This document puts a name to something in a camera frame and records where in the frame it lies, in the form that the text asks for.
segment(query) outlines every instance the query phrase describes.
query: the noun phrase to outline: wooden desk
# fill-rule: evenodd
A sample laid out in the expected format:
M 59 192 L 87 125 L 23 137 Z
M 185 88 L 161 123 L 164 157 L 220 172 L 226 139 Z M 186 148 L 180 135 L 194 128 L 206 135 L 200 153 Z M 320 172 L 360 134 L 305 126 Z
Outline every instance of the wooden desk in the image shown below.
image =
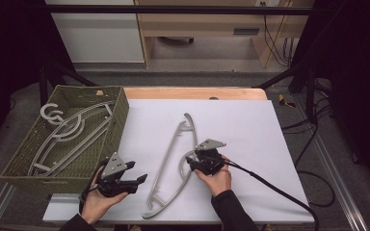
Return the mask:
M 232 6 L 254 7 L 259 0 L 135 0 L 136 5 L 173 5 L 173 6 Z M 314 0 L 280 0 L 270 7 L 312 7 Z M 279 38 L 299 39 L 307 16 L 277 15 L 266 16 L 269 35 L 265 40 L 263 15 L 214 15 L 214 14 L 137 14 L 142 38 L 145 65 L 150 65 L 153 38 L 155 37 L 251 37 L 262 67 L 267 67 L 275 49 L 270 40 Z M 245 35 L 237 29 L 251 31 Z
M 130 111 L 121 138 L 119 155 L 124 161 L 135 161 L 136 165 L 126 171 L 122 179 L 135 179 L 145 173 L 148 177 L 136 194 L 127 196 L 119 205 L 112 207 L 101 222 L 129 224 L 220 222 L 210 205 L 211 195 L 208 188 L 194 174 L 183 191 L 161 214 L 153 219 L 141 217 L 141 214 L 146 212 L 146 199 L 172 134 L 178 122 L 184 120 L 184 113 L 189 113 L 193 117 L 198 143 L 208 138 L 226 142 L 227 146 L 221 147 L 219 151 L 230 160 L 253 170 L 276 187 L 307 203 L 273 104 L 265 100 L 263 90 L 126 88 L 126 93 Z M 212 96 L 227 100 L 203 100 Z M 179 159 L 193 148 L 189 135 L 184 132 L 178 136 L 166 164 L 166 167 L 169 167 L 166 170 L 172 174 L 164 174 L 166 184 L 160 184 L 159 193 L 165 193 L 169 187 L 174 188 L 175 184 L 178 184 Z M 247 173 L 235 168 L 230 170 L 233 179 L 232 189 L 247 213 L 257 223 L 313 222 L 312 216 L 299 205 L 273 192 Z M 77 194 L 54 194 L 43 220 L 64 223 L 73 217 L 77 210 Z

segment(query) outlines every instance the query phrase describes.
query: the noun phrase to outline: human hand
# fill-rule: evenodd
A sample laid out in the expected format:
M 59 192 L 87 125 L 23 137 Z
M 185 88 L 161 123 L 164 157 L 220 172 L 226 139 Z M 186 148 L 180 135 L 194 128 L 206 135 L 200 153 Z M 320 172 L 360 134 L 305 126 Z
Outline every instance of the human hand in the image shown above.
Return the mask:
M 92 180 L 92 185 L 95 185 L 97 181 L 98 174 L 104 167 L 101 167 L 94 179 Z M 96 223 L 104 214 L 115 204 L 120 203 L 126 196 L 128 192 L 120 193 L 114 197 L 105 197 L 98 190 L 89 192 L 86 198 L 86 202 L 82 211 L 82 218 L 89 224 Z
M 222 158 L 229 160 L 226 156 L 222 155 Z M 228 165 L 224 165 L 215 175 L 207 176 L 198 169 L 194 170 L 195 174 L 200 180 L 202 180 L 209 188 L 212 195 L 215 197 L 218 194 L 231 190 L 232 176 L 228 170 Z

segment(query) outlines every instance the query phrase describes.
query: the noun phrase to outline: wooden tabletop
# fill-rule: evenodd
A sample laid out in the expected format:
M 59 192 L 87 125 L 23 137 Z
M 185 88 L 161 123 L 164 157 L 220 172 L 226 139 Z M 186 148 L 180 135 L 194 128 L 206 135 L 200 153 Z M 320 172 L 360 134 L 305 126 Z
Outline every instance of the wooden tabletop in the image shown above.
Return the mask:
M 128 99 L 267 100 L 262 89 L 241 88 L 124 88 Z

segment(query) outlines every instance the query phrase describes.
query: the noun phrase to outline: white cabinet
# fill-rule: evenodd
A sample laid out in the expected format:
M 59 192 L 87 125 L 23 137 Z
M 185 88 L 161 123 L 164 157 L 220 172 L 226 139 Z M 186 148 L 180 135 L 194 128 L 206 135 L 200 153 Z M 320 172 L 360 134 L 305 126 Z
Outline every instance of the white cabinet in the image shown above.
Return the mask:
M 132 0 L 46 0 L 46 4 L 134 5 Z M 52 13 L 52 16 L 75 64 L 144 62 L 134 13 Z

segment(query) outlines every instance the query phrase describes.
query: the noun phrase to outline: black metal pole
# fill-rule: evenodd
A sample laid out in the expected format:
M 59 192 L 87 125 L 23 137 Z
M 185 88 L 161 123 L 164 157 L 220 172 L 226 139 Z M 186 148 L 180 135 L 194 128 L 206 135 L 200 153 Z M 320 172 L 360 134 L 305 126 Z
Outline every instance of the black metal pole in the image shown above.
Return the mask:
M 50 13 L 182 13 L 182 14 L 258 14 L 314 15 L 331 13 L 313 8 L 226 7 L 226 6 L 114 6 L 114 5 L 28 5 L 26 9 Z

